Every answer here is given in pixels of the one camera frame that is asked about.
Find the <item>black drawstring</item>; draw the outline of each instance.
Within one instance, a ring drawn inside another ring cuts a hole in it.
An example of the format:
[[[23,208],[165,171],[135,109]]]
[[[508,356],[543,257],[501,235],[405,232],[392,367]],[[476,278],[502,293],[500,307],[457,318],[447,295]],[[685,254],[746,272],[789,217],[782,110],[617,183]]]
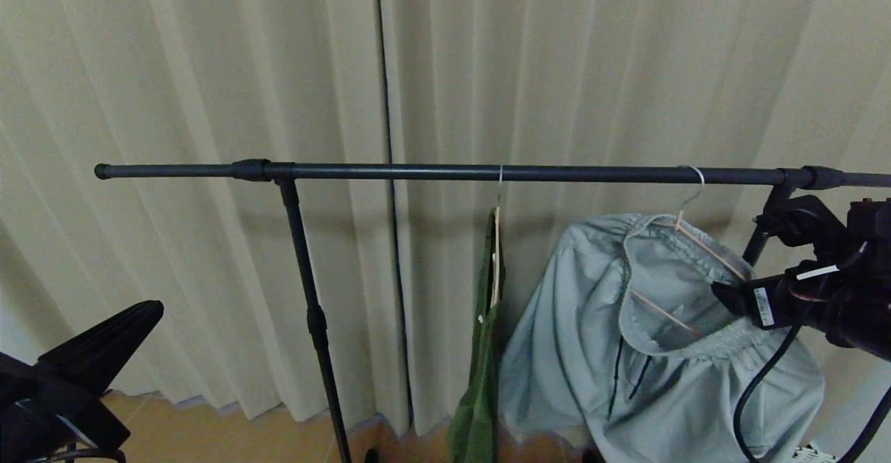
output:
[[[647,372],[647,366],[649,362],[652,361],[652,356],[647,355],[646,362],[643,362],[643,369],[640,369],[640,375],[637,377],[637,384],[634,384],[634,388],[631,391],[631,395],[628,395],[628,400],[632,400],[634,398],[634,393],[637,393],[637,389],[640,388],[640,384],[643,383],[643,375]]]
[[[615,405],[615,391],[618,390],[618,364],[622,359],[623,345],[624,339],[622,337],[618,338],[618,353],[615,355],[615,369],[613,371],[613,393],[610,396],[610,410],[607,411],[607,421],[610,421],[610,418],[612,418],[612,408]]]

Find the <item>white label sticker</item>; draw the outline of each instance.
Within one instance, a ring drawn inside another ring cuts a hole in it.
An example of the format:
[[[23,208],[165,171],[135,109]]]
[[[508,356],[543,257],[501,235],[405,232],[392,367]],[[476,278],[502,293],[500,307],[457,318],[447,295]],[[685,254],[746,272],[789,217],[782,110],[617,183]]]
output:
[[[758,304],[761,324],[763,326],[773,326],[773,311],[771,311],[771,302],[767,300],[766,289],[755,288],[755,302]]]

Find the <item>green garment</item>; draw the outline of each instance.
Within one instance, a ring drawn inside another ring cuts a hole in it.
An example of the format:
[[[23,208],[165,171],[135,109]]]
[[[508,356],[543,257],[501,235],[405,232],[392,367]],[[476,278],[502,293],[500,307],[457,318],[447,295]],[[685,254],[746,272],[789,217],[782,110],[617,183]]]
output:
[[[504,288],[504,257],[499,255],[499,285],[496,304],[492,301],[494,256],[496,256],[496,216],[489,213],[486,231],[486,250],[480,270],[477,306],[473,314],[473,352],[471,377],[467,392],[461,397],[455,416],[448,428],[449,455],[452,463],[492,463],[496,461],[498,445],[498,367],[494,351],[494,324],[498,314],[497,301]]]

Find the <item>black rod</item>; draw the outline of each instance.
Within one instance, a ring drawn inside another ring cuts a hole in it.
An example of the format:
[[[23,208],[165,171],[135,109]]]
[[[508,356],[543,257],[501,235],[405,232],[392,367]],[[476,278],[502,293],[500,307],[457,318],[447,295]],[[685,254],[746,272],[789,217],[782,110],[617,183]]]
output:
[[[290,225],[290,237],[294,241],[294,251],[297,253],[300,279],[303,282],[303,295],[306,296],[306,324],[308,324],[310,336],[313,337],[319,368],[322,369],[322,384],[325,387],[325,395],[328,397],[328,410],[331,412],[331,422],[334,424],[334,438],[337,439],[340,461],[352,463],[347,441],[347,428],[344,426],[343,413],[340,411],[337,381],[334,378],[331,352],[328,349],[328,324],[325,321],[322,305],[319,304],[319,296],[315,291],[313,266],[309,260],[309,246],[306,243],[306,231],[303,229],[303,218],[300,215],[297,186],[294,184],[294,180],[277,180],[276,184],[281,190],[281,200],[287,210],[287,224]]]
[[[776,185],[773,187],[771,194],[767,196],[767,202],[764,203],[764,213],[770,212],[780,203],[789,200],[793,193],[795,193],[795,187],[787,185]],[[748,239],[746,249],[742,253],[742,259],[746,260],[748,264],[755,266],[758,258],[761,257],[764,245],[767,245],[768,238],[767,232],[760,225],[755,227],[755,231],[752,232],[752,237]]]
[[[833,168],[700,168],[706,182],[717,185],[788,185],[805,189],[891,187],[891,174],[842,172]],[[225,177],[242,180],[474,180],[561,181],[589,183],[699,183],[687,167],[578,167],[537,165],[447,164],[293,164],[263,159],[233,164],[108,165],[96,177]]]

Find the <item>vertical rack pole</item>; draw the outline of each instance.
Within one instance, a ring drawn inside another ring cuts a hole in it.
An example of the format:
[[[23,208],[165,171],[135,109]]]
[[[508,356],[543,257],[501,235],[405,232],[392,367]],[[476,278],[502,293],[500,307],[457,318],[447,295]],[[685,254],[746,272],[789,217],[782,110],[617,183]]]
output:
[[[775,185],[771,190],[771,194],[767,196],[767,202],[764,203],[764,212],[769,212],[769,210],[773,209],[777,206],[777,204],[789,200],[789,197],[795,193],[795,187],[789,185]],[[748,244],[746,245],[745,251],[742,253],[742,259],[746,260],[748,264],[755,266],[755,263],[758,262],[758,258],[761,257],[761,251],[764,250],[764,245],[767,244],[767,232],[764,231],[760,226],[755,227],[755,231],[752,232],[752,237],[748,239]]]
[[[347,428],[343,424],[343,414],[340,412],[337,381],[334,380],[334,367],[331,365],[331,352],[328,350],[328,324],[315,291],[313,266],[309,261],[309,246],[306,243],[306,231],[303,229],[303,218],[300,215],[297,186],[294,180],[276,180],[276,184],[281,190],[281,200],[287,210],[287,224],[290,225],[290,237],[294,241],[294,251],[297,252],[303,294],[306,296],[306,323],[309,326],[309,334],[313,337],[319,368],[322,369],[322,384],[325,387],[325,396],[328,397],[328,409],[331,410],[331,422],[334,424],[334,438],[337,439],[340,461],[352,463],[347,443]]]

